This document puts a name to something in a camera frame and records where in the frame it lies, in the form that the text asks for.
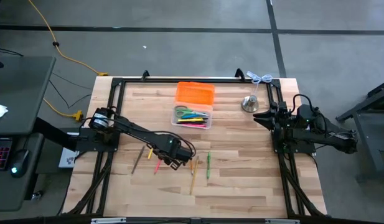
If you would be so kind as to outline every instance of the keyboard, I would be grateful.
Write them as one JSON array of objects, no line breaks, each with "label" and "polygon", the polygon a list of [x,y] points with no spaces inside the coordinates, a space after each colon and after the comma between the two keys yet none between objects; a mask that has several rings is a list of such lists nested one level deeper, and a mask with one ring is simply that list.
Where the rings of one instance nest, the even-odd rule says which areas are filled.
[{"label": "keyboard", "polygon": [[0,170],[7,168],[11,147],[12,138],[0,138]]}]

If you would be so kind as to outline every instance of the wooden table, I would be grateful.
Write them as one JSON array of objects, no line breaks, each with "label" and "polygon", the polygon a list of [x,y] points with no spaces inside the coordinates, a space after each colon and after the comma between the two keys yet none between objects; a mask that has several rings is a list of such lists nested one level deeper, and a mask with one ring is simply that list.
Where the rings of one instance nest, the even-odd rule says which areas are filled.
[{"label": "wooden table", "polygon": [[[97,77],[87,117],[98,107],[106,107],[112,77]],[[288,106],[299,93],[297,81],[283,78],[281,89]],[[127,83],[121,115],[150,129],[172,131],[191,140],[200,156],[193,194],[189,166],[174,171],[162,164],[153,174],[158,158],[148,159],[145,150],[131,175],[134,162],[144,145],[121,135],[119,150],[111,169],[105,216],[121,217],[286,217],[277,155],[269,131],[253,121],[240,107],[253,84],[215,84],[213,122],[209,130],[183,128],[170,123],[176,83]],[[260,108],[268,109],[265,85],[258,88]],[[211,177],[206,179],[207,153],[211,151]],[[91,184],[96,153],[88,152],[75,163],[63,212],[72,209]],[[314,161],[296,154],[302,189],[326,213],[319,176]],[[291,192],[297,211],[294,192]],[[100,190],[95,199],[98,204]]]}]

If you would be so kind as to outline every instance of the concrete floor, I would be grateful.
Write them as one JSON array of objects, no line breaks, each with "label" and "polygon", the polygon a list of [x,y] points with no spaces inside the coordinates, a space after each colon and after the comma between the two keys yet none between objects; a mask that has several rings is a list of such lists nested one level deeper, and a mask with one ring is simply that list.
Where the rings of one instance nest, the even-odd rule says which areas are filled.
[{"label": "concrete floor", "polygon": [[[53,26],[270,28],[265,0],[35,0]],[[272,0],[279,29],[384,30],[384,0]],[[25,0],[0,5],[0,24],[41,25]],[[55,32],[67,55],[111,75],[231,77],[236,68],[279,77],[271,34],[174,32]],[[384,82],[384,35],[279,35],[287,77],[297,78],[301,93],[334,118]],[[0,47],[24,55],[53,55],[54,72],[92,87],[95,74],[62,59],[45,31],[0,30]],[[91,90],[55,76],[51,81],[73,103]],[[87,110],[89,98],[67,109],[49,86],[45,97],[59,110]],[[58,127],[76,127],[42,104],[39,116]],[[344,124],[354,128],[350,121]],[[384,180],[356,183],[371,169],[361,145],[346,155],[330,147],[317,153],[319,176],[329,215],[384,222]],[[56,215],[69,172],[46,175],[46,195],[3,218]]]}]

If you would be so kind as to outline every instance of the green scissors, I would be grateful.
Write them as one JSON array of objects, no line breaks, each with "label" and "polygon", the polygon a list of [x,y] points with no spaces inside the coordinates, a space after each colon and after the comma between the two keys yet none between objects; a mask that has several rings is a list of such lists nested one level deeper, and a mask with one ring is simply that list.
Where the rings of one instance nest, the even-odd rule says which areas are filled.
[{"label": "green scissors", "polygon": [[175,116],[178,118],[183,117],[183,116],[187,116],[187,115],[193,115],[193,114],[201,115],[201,116],[208,116],[205,113],[200,113],[200,112],[188,109],[188,107],[186,107],[186,106],[176,106],[175,107]]}]

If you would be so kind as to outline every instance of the orange lid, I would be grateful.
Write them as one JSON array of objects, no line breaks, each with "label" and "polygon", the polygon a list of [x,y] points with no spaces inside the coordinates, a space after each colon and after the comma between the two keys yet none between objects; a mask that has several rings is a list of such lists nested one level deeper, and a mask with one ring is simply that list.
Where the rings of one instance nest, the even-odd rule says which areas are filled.
[{"label": "orange lid", "polygon": [[214,85],[197,82],[179,82],[175,100],[185,103],[213,105],[214,93]]}]

